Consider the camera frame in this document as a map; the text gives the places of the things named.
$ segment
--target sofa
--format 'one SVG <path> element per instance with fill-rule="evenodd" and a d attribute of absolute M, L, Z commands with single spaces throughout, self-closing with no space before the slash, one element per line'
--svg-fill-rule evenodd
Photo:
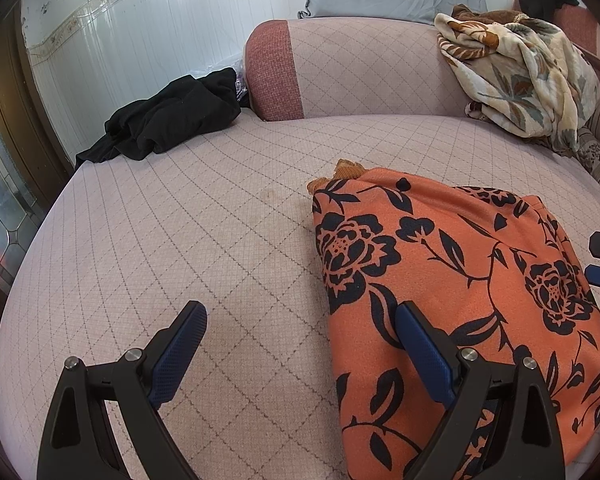
<path fill-rule="evenodd" d="M 573 158 L 464 116 L 428 25 L 372 18 L 266 22 L 245 46 L 252 110 L 133 161 L 86 162 L 42 224 L 0 325 L 0 438 L 36 477 L 64 359 L 118 359 L 189 300 L 208 330 L 160 415 L 206 480 L 348 478 L 328 305 L 306 184 L 340 158 L 449 185 L 536 194 L 586 266 L 600 186 Z M 600 306 L 600 290 L 595 290 Z M 108 406 L 132 478 L 145 478 Z M 600 449 L 600 427 L 577 478 Z"/>

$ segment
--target stain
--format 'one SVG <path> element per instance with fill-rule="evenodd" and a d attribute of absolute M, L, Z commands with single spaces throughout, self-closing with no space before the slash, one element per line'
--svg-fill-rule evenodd
<path fill-rule="evenodd" d="M 265 204 L 271 204 L 276 199 L 276 192 L 265 188 L 259 193 L 259 197 Z"/>
<path fill-rule="evenodd" d="M 73 32 L 77 26 L 78 26 L 78 20 L 76 18 L 72 19 L 69 22 L 68 31 Z"/>

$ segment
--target brown blanket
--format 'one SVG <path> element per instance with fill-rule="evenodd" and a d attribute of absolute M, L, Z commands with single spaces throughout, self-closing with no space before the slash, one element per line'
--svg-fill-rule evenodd
<path fill-rule="evenodd" d="M 480 22 L 485 25 L 518 23 L 520 20 L 528 18 L 524 12 L 519 10 L 490 10 L 490 12 L 477 14 L 466 5 L 456 5 L 451 12 L 451 17 L 459 22 Z"/>

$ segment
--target white tiled wall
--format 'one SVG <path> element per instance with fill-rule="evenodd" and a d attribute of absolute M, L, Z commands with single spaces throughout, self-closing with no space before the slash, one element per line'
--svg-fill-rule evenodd
<path fill-rule="evenodd" d="M 30 17 L 27 47 L 46 111 L 74 158 L 104 134 L 117 108 L 240 54 L 259 23 L 294 18 L 303 6 L 304 0 L 89 0 L 38 44 L 32 38 L 40 34 L 31 29 L 42 21 Z"/>

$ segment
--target wooden door frame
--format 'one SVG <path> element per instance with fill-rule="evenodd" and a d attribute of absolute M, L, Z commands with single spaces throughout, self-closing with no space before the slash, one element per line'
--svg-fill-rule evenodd
<path fill-rule="evenodd" d="M 25 183 L 48 212 L 74 170 L 35 85 L 19 3 L 0 24 L 0 135 Z"/>

